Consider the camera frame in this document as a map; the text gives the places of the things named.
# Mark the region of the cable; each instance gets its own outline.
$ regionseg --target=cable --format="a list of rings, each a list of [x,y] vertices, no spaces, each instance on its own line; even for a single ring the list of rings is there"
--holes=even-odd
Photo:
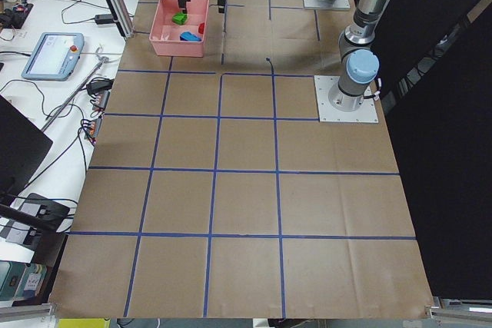
[[[87,19],[83,19],[81,21],[74,21],[74,22],[67,22],[65,20],[65,12],[67,10],[69,10],[71,7],[77,5],[77,4],[85,4],[85,5],[90,5],[92,7],[96,7],[96,8],[101,8],[101,9],[109,9],[108,7],[105,7],[103,5],[97,5],[97,4],[94,4],[94,3],[90,3],[90,2],[84,2],[84,0],[67,0],[69,2],[73,2],[72,4],[70,4],[68,7],[66,8],[63,8],[61,10],[61,21],[66,24],[66,25],[74,25],[74,24],[78,24],[78,23],[83,23],[83,22],[89,22],[89,21],[93,21],[95,17],[92,17],[92,18],[87,18]],[[22,0],[22,4],[27,4],[28,0]]]
[[[117,319],[116,320],[116,325],[119,326],[119,327],[122,327],[122,326],[127,326],[128,324],[130,324],[131,322],[133,322],[135,319],[130,319],[128,322],[125,322],[125,323],[120,323],[119,320],[121,320],[121,319]]]
[[[22,229],[22,228],[17,228],[17,227],[14,227],[14,226],[9,226],[8,224],[0,224],[0,227],[7,227],[7,228],[11,228],[13,230],[26,230],[26,229]]]
[[[43,91],[41,91],[41,89],[39,88],[39,86],[37,86],[37,84],[33,81],[28,81],[28,80],[18,80],[18,79],[14,79],[14,80],[10,80],[10,81],[7,81],[6,84],[3,85],[2,88],[0,88],[0,93],[2,93],[9,84],[11,84],[12,82],[27,82],[28,84],[32,84],[34,85],[34,87],[36,88],[36,90],[38,90],[39,94],[41,94],[42,96],[42,100],[41,100],[41,112],[44,114],[44,115],[48,115],[46,114],[45,112],[45,100],[46,100],[46,96],[45,94],[43,94]]]
[[[75,201],[75,200],[72,200],[72,199],[68,199],[68,198],[64,198],[64,197],[60,197],[60,198],[55,198],[55,199],[41,199],[41,198],[37,198],[37,197],[23,197],[23,196],[18,196],[18,195],[14,195],[14,194],[9,194],[7,192],[5,193],[2,193],[2,195],[5,195],[5,196],[9,196],[9,197],[15,197],[16,199],[21,199],[21,200],[33,200],[33,201],[68,201],[68,202],[71,202],[75,205],[78,205],[78,202]]]
[[[14,26],[10,26],[10,29],[12,30],[12,37],[11,38],[3,38],[2,36],[0,36],[0,39],[3,40],[3,41],[12,41],[15,37],[15,27]]]
[[[82,109],[76,105],[76,104],[71,104],[73,105],[74,107],[76,107],[82,114],[82,119],[85,119],[84,117],[84,112],[82,111]],[[77,136],[75,136],[75,138],[72,140],[72,142],[66,147],[66,149],[64,149],[50,164],[48,164],[45,169],[43,169],[41,172],[39,172],[38,175],[36,175],[34,178],[32,178],[23,188],[23,190],[25,190],[27,187],[31,186],[32,183],[34,181],[36,181],[38,178],[40,178],[51,166],[53,166],[53,164],[55,164],[57,161],[60,160],[60,158],[67,152],[70,150],[70,148],[75,144],[75,142],[78,140],[79,138],[79,135],[80,135],[80,132],[77,130]]]
[[[84,158],[84,169],[85,169],[85,173],[87,173],[87,171],[88,171],[88,168],[87,168],[87,159],[85,157],[84,144],[82,143],[82,139],[80,138],[80,133],[82,131],[83,131],[83,128],[82,127],[80,127],[77,130],[77,139],[78,139],[78,143],[80,144],[80,148],[82,149],[82,157]]]
[[[24,55],[25,57],[31,56],[28,53],[21,53],[20,51],[0,51],[0,54],[17,54],[17,55]]]
[[[383,87],[383,82],[381,81],[380,78],[376,78],[375,81],[376,81],[376,88],[377,88],[376,92],[374,92],[371,95],[364,95],[364,99],[374,99],[374,100],[379,99],[379,94],[381,93],[381,88]]]

